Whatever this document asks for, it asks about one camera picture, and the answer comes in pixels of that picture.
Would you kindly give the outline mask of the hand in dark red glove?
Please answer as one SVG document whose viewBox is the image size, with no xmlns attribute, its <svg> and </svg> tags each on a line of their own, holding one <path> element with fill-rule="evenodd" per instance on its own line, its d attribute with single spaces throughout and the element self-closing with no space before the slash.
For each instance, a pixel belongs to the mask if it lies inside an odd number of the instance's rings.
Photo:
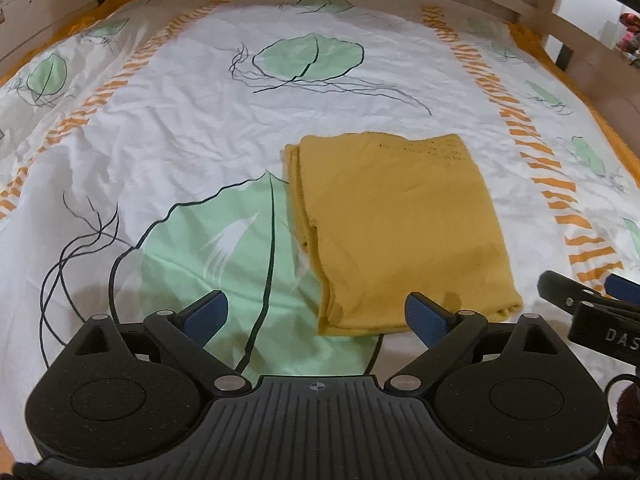
<svg viewBox="0 0 640 480">
<path fill-rule="evenodd" d="M 618 398 L 617 422 L 604 450 L 607 467 L 625 467 L 639 472 L 639 388 L 628 386 Z"/>
</svg>

